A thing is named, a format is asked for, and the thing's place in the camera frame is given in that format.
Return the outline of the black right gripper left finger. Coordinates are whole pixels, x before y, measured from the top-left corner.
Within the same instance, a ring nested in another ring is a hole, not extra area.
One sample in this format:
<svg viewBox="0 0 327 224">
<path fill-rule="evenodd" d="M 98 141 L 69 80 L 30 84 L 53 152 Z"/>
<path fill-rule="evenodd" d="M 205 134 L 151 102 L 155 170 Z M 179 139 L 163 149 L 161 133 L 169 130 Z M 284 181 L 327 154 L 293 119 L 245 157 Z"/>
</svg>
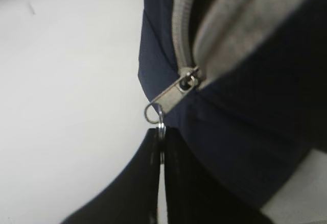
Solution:
<svg viewBox="0 0 327 224">
<path fill-rule="evenodd" d="M 115 180 L 63 223 L 157 223 L 159 175 L 158 134 L 149 129 Z"/>
</svg>

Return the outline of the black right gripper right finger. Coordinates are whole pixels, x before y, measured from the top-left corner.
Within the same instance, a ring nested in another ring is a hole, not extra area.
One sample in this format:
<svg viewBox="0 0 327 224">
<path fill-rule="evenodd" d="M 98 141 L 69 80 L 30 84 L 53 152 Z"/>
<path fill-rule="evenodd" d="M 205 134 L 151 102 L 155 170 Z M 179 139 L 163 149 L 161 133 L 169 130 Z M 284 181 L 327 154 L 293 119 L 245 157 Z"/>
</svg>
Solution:
<svg viewBox="0 0 327 224">
<path fill-rule="evenodd" d="M 167 130 L 163 148 L 169 223 L 272 222 L 220 184 L 197 160 L 177 129 Z"/>
</svg>

